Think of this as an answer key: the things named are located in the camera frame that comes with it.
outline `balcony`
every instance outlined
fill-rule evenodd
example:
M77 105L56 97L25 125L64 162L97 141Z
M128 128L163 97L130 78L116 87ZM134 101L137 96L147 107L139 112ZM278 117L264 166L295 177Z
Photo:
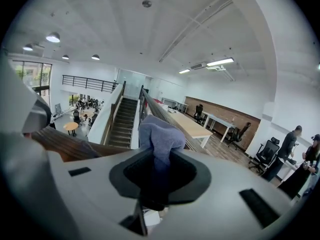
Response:
M118 85L116 82L66 74L62 75L62 84L67 86L83 87L85 89L92 89L107 93L112 93Z

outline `woman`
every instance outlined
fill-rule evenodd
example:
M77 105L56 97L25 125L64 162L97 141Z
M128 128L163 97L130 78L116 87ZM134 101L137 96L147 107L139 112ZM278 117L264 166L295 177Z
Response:
M320 160L320 134L317 134L313 138L313 145L308 148L305 153L302 153L304 162L302 165L280 186L283 192L285 192L291 199L293 199L303 185L306 183L310 174L316 174L318 172L318 164Z

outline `staircase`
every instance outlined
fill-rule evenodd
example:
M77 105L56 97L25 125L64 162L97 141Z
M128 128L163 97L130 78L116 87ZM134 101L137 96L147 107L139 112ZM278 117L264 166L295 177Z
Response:
M133 99L122 99L113 122L109 145L118 148L130 148L137 103L138 102Z

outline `brick wall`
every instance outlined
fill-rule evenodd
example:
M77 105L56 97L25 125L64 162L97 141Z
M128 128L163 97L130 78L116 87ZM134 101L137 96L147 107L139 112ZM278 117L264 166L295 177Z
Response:
M239 129L242 129L247 122L251 123L249 129L242 136L242 140L236 143L239 147L243 148L244 150L246 150L249 147L260 123L260 119L256 117L201 99L186 97L184 103L189 105L186 110L186 113L191 116L193 116L196 113L196 106L202 104L204 112L213 114L224 121L231 123L232 119L234 118L233 124ZM208 126L211 125L211 122L212 119L209 119ZM226 131L226 126L224 126L221 123L215 122L213 130L223 135Z

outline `round table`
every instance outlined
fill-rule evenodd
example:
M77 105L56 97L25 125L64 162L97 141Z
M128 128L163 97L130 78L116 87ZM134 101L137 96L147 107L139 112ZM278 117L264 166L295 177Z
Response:
M71 131L72 132L72 136L75 137L76 136L75 129L78 128L78 124L76 122L68 122L63 126L63 128L68 131L69 135L70 135L69 131Z

